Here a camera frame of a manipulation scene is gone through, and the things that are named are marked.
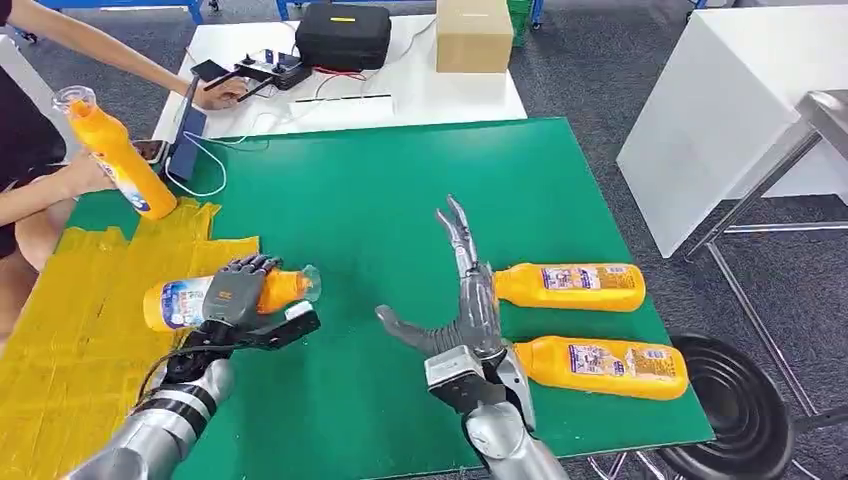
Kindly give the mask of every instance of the black stool seat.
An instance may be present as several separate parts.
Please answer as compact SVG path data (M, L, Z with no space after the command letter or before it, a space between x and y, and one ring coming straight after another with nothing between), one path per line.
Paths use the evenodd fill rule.
M744 353L701 335L671 337L715 431L711 442L657 451L688 479L777 479L792 460L795 432L774 383Z

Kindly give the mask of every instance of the clear bottle cap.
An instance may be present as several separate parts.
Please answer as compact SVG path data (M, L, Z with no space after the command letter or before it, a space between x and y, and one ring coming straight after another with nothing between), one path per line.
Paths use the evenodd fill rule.
M307 265L301 271L303 274L303 299L314 302L321 296L321 273L312 265Z
M53 108L71 118L87 117L96 106L94 90L81 85L65 87L53 95Z

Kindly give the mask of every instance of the orange bottle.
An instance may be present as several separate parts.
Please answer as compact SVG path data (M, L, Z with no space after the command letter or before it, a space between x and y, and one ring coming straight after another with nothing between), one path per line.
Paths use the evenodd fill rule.
M97 106L90 88L63 88L53 97L53 106L68 116L80 143L98 157L100 167L139 214L156 220L176 208L176 197L133 147L126 127Z
M162 282L144 294L144 320L159 332L203 323L203 299L212 276ZM274 313L296 300L314 302L321 296L321 274L312 265L299 272L271 270L265 279L256 310Z
M520 263L494 277L495 295L519 307L632 312L645 300L645 279L635 265Z
M514 348L527 376L549 387L672 400L689 385L683 355L667 345L548 336Z

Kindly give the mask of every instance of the person's arm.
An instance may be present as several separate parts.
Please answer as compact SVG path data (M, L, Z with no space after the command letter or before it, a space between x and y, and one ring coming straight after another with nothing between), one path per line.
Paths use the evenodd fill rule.
M55 173L0 193L0 225L15 223L54 203L88 192L115 188L88 152L80 152Z
M169 72L106 33L71 17L46 8L33 0L12 0L9 23L50 38L63 46L145 78L172 92L185 95L189 82ZM197 89L195 103L202 108L219 109L235 105L247 91L243 80L224 82L210 91Z

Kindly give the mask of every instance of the black carrying case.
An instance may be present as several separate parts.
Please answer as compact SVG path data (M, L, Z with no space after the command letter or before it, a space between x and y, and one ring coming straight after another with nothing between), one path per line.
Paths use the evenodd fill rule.
M391 33L384 7L312 3L297 27L295 42L306 65L358 72L386 63Z

